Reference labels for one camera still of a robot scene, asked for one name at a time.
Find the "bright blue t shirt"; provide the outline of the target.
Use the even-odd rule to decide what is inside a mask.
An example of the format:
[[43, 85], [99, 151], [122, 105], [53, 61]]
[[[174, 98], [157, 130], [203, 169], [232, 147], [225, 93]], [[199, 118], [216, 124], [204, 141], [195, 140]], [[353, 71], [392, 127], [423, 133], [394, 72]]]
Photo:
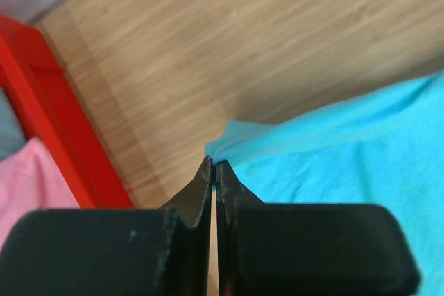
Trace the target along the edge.
[[419, 294], [443, 294], [442, 72], [277, 125], [231, 120], [205, 154], [264, 202], [385, 206], [422, 271]]

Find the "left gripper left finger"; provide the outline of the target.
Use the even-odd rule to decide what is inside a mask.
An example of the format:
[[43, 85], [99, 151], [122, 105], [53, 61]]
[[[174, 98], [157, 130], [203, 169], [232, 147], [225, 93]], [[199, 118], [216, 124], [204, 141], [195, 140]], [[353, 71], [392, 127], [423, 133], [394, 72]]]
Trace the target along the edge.
[[1, 251], [2, 295], [205, 295], [212, 162], [159, 209], [39, 209]]

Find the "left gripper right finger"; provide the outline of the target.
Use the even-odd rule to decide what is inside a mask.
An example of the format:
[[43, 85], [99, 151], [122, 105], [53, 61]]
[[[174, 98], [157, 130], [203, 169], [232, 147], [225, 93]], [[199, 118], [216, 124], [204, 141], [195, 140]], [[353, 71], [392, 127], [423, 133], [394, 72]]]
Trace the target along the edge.
[[271, 204], [228, 162], [215, 175], [221, 295], [413, 295], [421, 274], [375, 204]]

